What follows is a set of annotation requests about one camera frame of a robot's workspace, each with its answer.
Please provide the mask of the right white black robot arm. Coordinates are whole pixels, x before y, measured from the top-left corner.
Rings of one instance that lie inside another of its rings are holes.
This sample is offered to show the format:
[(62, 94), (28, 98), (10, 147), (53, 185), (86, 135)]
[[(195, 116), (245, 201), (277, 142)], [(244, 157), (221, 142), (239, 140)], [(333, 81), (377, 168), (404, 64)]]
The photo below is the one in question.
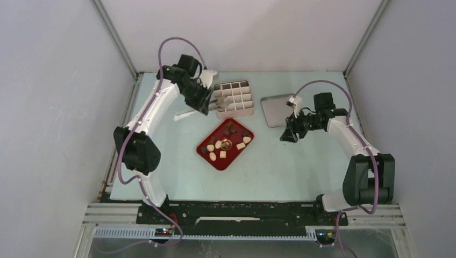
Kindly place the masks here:
[(395, 159), (382, 154), (368, 143), (353, 126), (349, 112), (336, 108), (332, 94), (324, 92), (313, 97), (315, 110), (305, 114), (302, 99), (290, 96), (287, 105), (293, 108), (286, 118), (286, 129), (280, 140), (296, 143), (309, 131), (323, 130), (331, 135), (349, 160), (341, 190), (321, 195), (320, 206), (313, 209), (313, 219), (321, 225), (334, 218), (334, 212), (372, 205), (373, 213), (379, 204), (393, 200)]

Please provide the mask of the silver metal tongs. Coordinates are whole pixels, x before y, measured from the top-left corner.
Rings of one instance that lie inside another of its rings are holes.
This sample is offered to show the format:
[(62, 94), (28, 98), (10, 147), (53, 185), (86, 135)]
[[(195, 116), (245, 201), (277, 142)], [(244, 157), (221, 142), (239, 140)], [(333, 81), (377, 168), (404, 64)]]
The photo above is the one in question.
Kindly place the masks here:
[(191, 110), (183, 111), (180, 113), (176, 113), (174, 115), (173, 120), (178, 121), (178, 120), (190, 117), (190, 116), (192, 116), (194, 114), (198, 114), (198, 113), (201, 113), (201, 114), (204, 114), (205, 116), (207, 116), (210, 111), (217, 110), (217, 109), (224, 109), (232, 103), (233, 103), (233, 100), (231, 97), (217, 97), (217, 98), (214, 98), (213, 100), (211, 100), (207, 106), (203, 105), (198, 109), (191, 109)]

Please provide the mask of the white square chocolate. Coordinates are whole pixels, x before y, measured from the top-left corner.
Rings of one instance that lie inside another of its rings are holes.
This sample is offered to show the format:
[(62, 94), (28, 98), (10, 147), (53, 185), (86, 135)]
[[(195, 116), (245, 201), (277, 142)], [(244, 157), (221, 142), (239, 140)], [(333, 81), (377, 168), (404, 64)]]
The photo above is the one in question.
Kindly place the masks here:
[(243, 142), (241, 142), (241, 143), (239, 143), (239, 144), (236, 145), (237, 150), (241, 150), (241, 149), (243, 149), (243, 148), (245, 148), (245, 147), (246, 147), (246, 144), (243, 143)]

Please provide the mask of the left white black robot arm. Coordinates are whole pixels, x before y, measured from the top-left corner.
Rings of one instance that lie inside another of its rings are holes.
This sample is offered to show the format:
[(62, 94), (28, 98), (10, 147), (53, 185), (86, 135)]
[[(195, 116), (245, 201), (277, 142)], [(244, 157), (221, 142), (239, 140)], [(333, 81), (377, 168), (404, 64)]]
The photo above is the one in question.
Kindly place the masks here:
[(212, 83), (218, 73), (203, 67), (190, 55), (181, 55), (177, 64), (161, 66), (153, 91), (136, 116), (124, 127), (113, 132), (118, 153), (117, 175), (121, 184), (131, 180), (121, 176), (122, 167), (133, 171), (132, 180), (139, 182), (144, 202), (151, 206), (149, 217), (163, 224), (170, 217), (170, 209), (163, 205), (167, 194), (155, 170), (160, 164), (161, 152), (152, 137), (166, 111), (178, 96), (196, 112), (208, 115)]

